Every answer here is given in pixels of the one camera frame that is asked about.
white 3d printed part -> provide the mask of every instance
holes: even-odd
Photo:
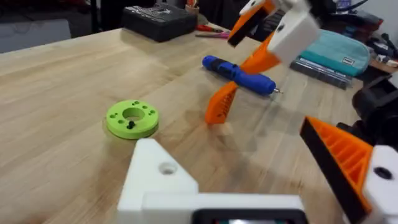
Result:
[[[118,223],[188,224],[201,208],[303,211],[298,195],[200,194],[197,182],[160,144],[138,140],[118,205]]]

black screw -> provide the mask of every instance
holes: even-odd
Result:
[[[379,177],[386,179],[386,180],[392,180],[392,174],[391,172],[384,168],[384,167],[376,167],[373,169],[374,173],[376,173]]]
[[[285,28],[285,24],[281,24],[278,28],[276,28],[276,32],[279,32],[284,28]]]
[[[132,129],[135,125],[136,125],[135,122],[130,121],[129,125],[127,125],[127,129]]]

screwdriver tip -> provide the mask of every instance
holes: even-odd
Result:
[[[276,93],[281,93],[281,94],[284,94],[284,92],[283,91],[281,91],[280,89],[278,89],[278,88],[275,88],[274,89],[274,92],[276,92]]]

screw hole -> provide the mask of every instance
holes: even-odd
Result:
[[[379,177],[386,179],[386,180],[392,180],[393,176],[391,172],[384,168],[384,167],[376,167],[373,169],[374,173],[377,174]]]
[[[284,28],[285,28],[285,24],[281,24],[278,28],[276,28],[276,31],[280,32]]]
[[[177,166],[169,162],[163,162],[159,166],[159,171],[163,175],[172,175],[177,171]]]

metal screw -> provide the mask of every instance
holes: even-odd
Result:
[[[136,125],[135,122],[130,121],[130,122],[129,122],[129,125],[127,125],[126,128],[127,128],[127,129],[132,129],[135,125]]]
[[[384,168],[384,167],[376,167],[373,169],[374,173],[376,173],[379,177],[386,179],[386,180],[392,180],[393,176],[391,172]]]

